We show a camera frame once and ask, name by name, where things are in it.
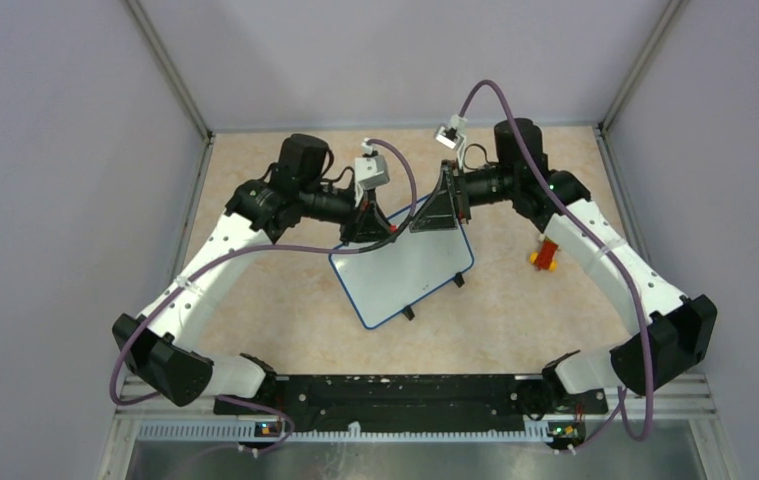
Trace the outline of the blue framed whiteboard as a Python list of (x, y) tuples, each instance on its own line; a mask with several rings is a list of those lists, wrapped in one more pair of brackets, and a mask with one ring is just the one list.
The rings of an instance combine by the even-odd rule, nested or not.
[(378, 250), (349, 255), (357, 246), (343, 244), (328, 256), (331, 268), (362, 327), (374, 330), (403, 315), (453, 277), (474, 266), (475, 257), (465, 229), (412, 233)]

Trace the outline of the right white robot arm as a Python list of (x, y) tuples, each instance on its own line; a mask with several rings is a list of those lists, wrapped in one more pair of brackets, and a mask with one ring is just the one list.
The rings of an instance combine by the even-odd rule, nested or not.
[(436, 140), (457, 157), (442, 161), (438, 183), (409, 229), (454, 229), (470, 219), (474, 206), (509, 202), (545, 241), (581, 265), (610, 301), (630, 339), (549, 362), (542, 371), (544, 404), (567, 412), (582, 393), (609, 387), (645, 395), (701, 363), (716, 305), (664, 280), (604, 218), (581, 181), (549, 168), (541, 129), (532, 120), (504, 120), (493, 133), (496, 161), (468, 171), (462, 118), (438, 127)]

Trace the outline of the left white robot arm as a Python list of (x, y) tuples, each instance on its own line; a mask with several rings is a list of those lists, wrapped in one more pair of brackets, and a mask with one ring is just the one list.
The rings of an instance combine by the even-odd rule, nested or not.
[(212, 393), (236, 397), (252, 413), (272, 407), (276, 388), (264, 362), (245, 354), (215, 360), (196, 346), (220, 302), (261, 254), (330, 254), (328, 248), (281, 243), (288, 229), (304, 217), (353, 224), (374, 197), (372, 181), (387, 181), (385, 174), (357, 168), (350, 185), (336, 189), (326, 176), (334, 163), (326, 141), (302, 133), (287, 137), (278, 159), (234, 190), (202, 247), (159, 297), (138, 314), (117, 318), (112, 335), (119, 353), (109, 380), (115, 405), (162, 396), (184, 407)]

